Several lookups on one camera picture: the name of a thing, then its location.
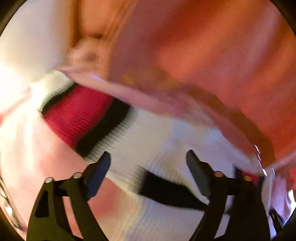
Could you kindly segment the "pink blanket with brown trim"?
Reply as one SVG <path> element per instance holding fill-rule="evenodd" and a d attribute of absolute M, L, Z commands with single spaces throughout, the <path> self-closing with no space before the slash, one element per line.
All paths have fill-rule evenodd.
<path fill-rule="evenodd" d="M 182 118 L 203 111 L 267 167 L 295 160 L 295 1 L 81 1 L 79 84 Z"/>

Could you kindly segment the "pink bed sheet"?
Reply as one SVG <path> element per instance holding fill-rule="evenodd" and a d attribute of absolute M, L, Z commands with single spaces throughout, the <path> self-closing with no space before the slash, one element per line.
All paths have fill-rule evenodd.
<path fill-rule="evenodd" d="M 69 178 L 86 168 L 94 146 L 124 123 L 130 106 L 53 70 L 28 86 L 1 114 L 1 181 L 6 216 L 26 238 L 47 177 Z"/>

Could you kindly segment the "white red black knit sweater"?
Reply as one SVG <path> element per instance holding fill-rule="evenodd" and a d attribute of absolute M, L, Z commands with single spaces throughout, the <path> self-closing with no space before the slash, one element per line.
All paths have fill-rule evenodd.
<path fill-rule="evenodd" d="M 193 150 L 228 177 L 253 176 L 269 208 L 271 178 L 259 162 L 232 145 L 199 113 L 189 123 L 134 108 L 57 70 L 34 88 L 40 114 L 51 129 L 86 163 L 103 152 L 111 166 L 90 208 L 109 240 L 188 240 L 202 219 L 208 199 L 186 164 Z"/>

